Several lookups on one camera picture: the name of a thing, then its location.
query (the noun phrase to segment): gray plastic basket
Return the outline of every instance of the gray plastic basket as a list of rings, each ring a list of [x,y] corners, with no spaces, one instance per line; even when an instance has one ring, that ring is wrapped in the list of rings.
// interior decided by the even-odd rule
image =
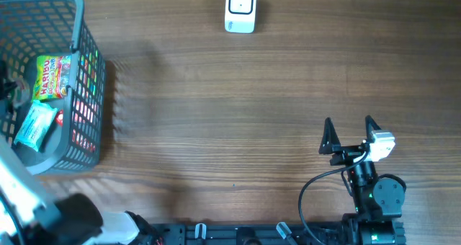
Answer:
[[[84,22],[84,0],[0,0],[0,58],[12,77],[28,82],[30,96],[39,55],[71,55],[68,95],[47,102],[64,111],[63,127],[52,124],[40,152],[12,148],[33,174],[91,169],[99,160],[106,70]],[[0,119],[10,144],[29,108]]]

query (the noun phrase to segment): light blue snack packet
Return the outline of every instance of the light blue snack packet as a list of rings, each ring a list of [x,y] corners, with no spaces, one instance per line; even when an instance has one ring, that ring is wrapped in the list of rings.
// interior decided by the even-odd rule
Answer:
[[[40,103],[38,100],[32,102],[19,132],[14,138],[14,144],[20,142],[38,151],[57,112],[58,108],[51,108],[49,104]]]

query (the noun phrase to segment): black cable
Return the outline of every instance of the black cable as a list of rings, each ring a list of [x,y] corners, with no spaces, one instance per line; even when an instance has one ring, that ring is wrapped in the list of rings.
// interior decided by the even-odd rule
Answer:
[[[400,177],[397,177],[396,175],[393,175],[393,174],[382,174],[378,177],[379,179],[383,179],[383,178],[390,178],[390,179],[394,179],[395,181],[398,182],[398,184],[401,184],[402,187],[403,187],[403,191],[405,192],[406,191],[406,184],[405,182],[400,178]]]
[[[319,174],[317,177],[314,177],[312,179],[310,179],[307,183],[305,183],[304,187],[301,189],[301,193],[300,193],[300,197],[297,201],[297,209],[299,210],[300,212],[300,217],[301,217],[301,222],[303,222],[303,225],[304,225],[304,228],[305,230],[309,233],[309,235],[315,240],[317,241],[320,245],[326,245],[324,244],[322,241],[320,241],[315,235],[314,233],[312,233],[312,231],[309,229],[309,226],[308,224],[305,222],[305,219],[304,219],[304,215],[303,215],[303,209],[302,209],[302,206],[303,206],[303,195],[304,195],[304,191],[308,188],[308,186],[310,184],[312,184],[314,181],[318,180],[318,179],[321,179],[322,177],[326,177],[326,176],[329,176],[331,174],[335,174],[335,173],[339,173],[339,172],[344,172],[346,170],[349,170],[349,169],[352,169],[353,167],[355,167],[356,165],[362,163],[368,156],[368,150],[366,150],[364,152],[364,155],[363,157],[358,160],[356,163],[352,164],[351,166],[345,166],[343,168],[340,168],[340,169],[335,169],[335,170],[332,170],[332,171],[328,171],[328,172],[325,172],[323,174]]]
[[[350,196],[354,196],[351,191],[351,187],[349,186],[349,183],[346,180],[346,177],[344,177],[344,171],[341,171],[341,178],[343,179],[343,183],[347,188],[347,192],[349,193]]]
[[[16,227],[17,237],[19,239],[19,244],[26,245],[24,229],[22,228],[21,223],[19,223],[19,219],[13,211],[13,207],[8,203],[2,191],[0,191],[0,200],[3,206],[5,207],[6,212],[9,214],[9,217],[11,217],[13,220],[14,227]]]

